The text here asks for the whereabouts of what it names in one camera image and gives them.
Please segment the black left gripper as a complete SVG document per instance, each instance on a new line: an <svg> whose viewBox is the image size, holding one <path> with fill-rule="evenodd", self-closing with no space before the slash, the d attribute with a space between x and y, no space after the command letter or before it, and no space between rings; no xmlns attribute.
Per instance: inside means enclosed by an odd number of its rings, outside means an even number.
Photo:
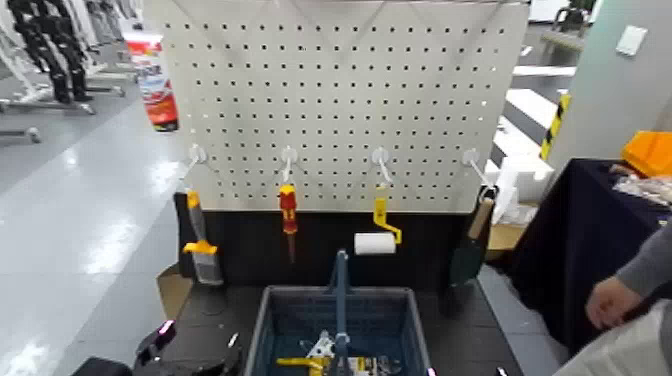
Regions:
<svg viewBox="0 0 672 376"><path fill-rule="evenodd" d="M176 336L174 320L164 321L138 345L135 352L136 376L238 376L243 363L240 333L234 333L227 344L222 360L213 367L188 366L159 360L165 348Z"/></svg>

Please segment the person's hand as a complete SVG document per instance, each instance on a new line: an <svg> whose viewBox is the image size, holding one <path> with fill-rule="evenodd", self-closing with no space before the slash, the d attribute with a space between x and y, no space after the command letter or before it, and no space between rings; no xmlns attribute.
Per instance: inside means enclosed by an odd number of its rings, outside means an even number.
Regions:
<svg viewBox="0 0 672 376"><path fill-rule="evenodd" d="M586 315L597 329L612 328L623 323L624 316L637 307L643 298L616 276L597 283L585 306Z"/></svg>

